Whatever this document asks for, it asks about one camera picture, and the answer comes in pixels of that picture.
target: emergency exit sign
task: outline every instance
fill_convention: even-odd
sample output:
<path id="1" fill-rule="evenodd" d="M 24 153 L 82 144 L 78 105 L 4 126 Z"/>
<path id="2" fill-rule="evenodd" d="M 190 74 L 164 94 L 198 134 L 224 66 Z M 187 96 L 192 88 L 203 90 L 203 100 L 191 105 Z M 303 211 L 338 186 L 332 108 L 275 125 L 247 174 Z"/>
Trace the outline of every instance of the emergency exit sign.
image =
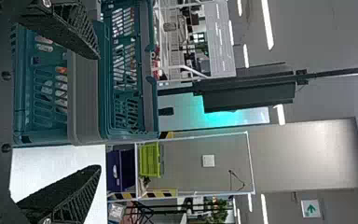
<path id="1" fill-rule="evenodd" d="M 322 217 L 318 200 L 301 200 L 303 217 Z"/>

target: stacked baskets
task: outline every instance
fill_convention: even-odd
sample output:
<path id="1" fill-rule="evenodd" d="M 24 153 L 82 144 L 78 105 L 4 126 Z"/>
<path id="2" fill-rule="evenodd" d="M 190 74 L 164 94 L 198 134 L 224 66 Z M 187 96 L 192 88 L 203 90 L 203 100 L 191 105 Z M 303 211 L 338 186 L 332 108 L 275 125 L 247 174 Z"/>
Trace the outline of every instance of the stacked baskets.
<path id="1" fill-rule="evenodd" d="M 143 73 L 140 2 L 104 1 L 103 22 L 94 22 L 100 49 L 98 61 L 99 131 L 106 143 L 158 137 L 156 81 Z M 71 144 L 68 136 L 67 50 L 20 25 L 11 30 L 14 90 L 14 142 L 18 147 Z M 151 90 L 145 92 L 148 79 Z M 151 94 L 154 129 L 145 127 L 145 94 Z"/>

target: basket handle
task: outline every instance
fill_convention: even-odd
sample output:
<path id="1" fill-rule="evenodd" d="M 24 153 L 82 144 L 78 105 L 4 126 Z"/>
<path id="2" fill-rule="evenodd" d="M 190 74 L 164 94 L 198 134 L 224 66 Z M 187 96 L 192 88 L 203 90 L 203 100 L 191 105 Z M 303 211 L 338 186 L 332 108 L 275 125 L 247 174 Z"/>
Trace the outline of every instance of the basket handle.
<path id="1" fill-rule="evenodd" d="M 153 23 L 153 0 L 147 0 L 147 12 L 149 18 L 149 45 L 146 46 L 145 51 L 152 52 L 156 49 L 154 23 Z"/>
<path id="2" fill-rule="evenodd" d="M 153 124 L 154 131 L 159 132 L 158 129 L 158 96 L 157 96 L 157 81 L 154 77 L 148 76 L 146 80 L 152 85 L 152 100 L 153 100 Z"/>

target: teal plastic basket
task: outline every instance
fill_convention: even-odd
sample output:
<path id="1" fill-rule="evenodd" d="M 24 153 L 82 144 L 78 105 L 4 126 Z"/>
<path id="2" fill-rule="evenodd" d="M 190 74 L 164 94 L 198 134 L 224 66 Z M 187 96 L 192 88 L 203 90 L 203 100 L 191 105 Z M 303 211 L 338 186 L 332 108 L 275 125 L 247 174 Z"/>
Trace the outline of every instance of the teal plastic basket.
<path id="1" fill-rule="evenodd" d="M 103 49 L 99 64 L 100 131 L 102 138 L 110 141 L 158 138 L 157 82 L 143 76 L 142 71 L 140 3 L 138 0 L 104 1 L 103 23 L 94 24 Z M 145 77 L 153 89 L 150 92 L 154 111 L 152 132 L 145 127 Z"/>
<path id="2" fill-rule="evenodd" d="M 66 49 L 18 24 L 10 41 L 15 145 L 68 144 Z"/>

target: floor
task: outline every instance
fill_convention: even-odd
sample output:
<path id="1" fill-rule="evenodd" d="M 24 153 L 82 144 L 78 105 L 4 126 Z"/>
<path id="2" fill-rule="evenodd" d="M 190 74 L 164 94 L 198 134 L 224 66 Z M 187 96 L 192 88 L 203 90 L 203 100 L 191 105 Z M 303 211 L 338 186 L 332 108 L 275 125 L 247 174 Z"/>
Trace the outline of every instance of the floor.
<path id="1" fill-rule="evenodd" d="M 105 146 L 15 148 L 10 177 L 14 202 L 92 164 L 102 173 L 84 224 L 107 223 Z"/>

